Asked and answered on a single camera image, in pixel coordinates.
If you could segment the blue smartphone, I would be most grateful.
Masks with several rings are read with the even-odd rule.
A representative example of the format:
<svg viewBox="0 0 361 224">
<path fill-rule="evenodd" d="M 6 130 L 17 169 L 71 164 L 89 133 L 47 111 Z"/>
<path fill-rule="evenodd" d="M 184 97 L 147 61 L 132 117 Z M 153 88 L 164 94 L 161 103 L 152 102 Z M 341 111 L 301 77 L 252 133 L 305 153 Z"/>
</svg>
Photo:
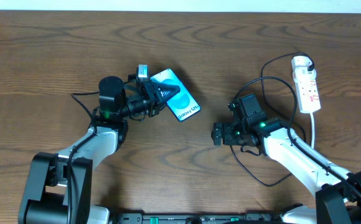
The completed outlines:
<svg viewBox="0 0 361 224">
<path fill-rule="evenodd" d="M 201 110 L 200 105 L 170 68 L 153 75 L 150 79 L 156 83 L 176 85 L 180 88 L 180 92 L 167 102 L 168 108 L 179 122 L 189 119 Z"/>
</svg>

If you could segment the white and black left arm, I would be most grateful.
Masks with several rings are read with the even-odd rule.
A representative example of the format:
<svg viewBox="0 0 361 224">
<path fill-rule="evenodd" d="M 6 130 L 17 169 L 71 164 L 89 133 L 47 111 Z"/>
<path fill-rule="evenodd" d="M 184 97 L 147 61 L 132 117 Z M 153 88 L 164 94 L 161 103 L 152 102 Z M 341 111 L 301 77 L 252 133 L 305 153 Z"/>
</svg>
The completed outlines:
<svg viewBox="0 0 361 224">
<path fill-rule="evenodd" d="M 57 153 L 40 152 L 31 162 L 19 208 L 19 223 L 110 223 L 108 208 L 91 204 L 93 170 L 124 143 L 128 120 L 159 114 L 181 90 L 180 82 L 153 81 L 134 75 L 135 95 L 126 96 L 119 77 L 98 87 L 99 107 L 89 112 L 87 133 Z"/>
</svg>

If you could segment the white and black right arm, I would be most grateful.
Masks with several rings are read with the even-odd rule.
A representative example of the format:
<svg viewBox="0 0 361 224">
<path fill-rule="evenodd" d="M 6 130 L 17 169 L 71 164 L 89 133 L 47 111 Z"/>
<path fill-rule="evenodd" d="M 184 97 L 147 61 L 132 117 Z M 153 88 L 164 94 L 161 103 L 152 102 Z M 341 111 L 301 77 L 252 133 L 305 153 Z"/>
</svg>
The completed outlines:
<svg viewBox="0 0 361 224">
<path fill-rule="evenodd" d="M 257 147 L 295 176 L 316 200 L 315 208 L 296 205 L 283 212 L 283 223 L 361 223 L 361 171 L 353 173 L 306 144 L 280 118 L 268 119 L 254 94 L 229 103 L 230 123 L 214 123 L 216 146 Z"/>
</svg>

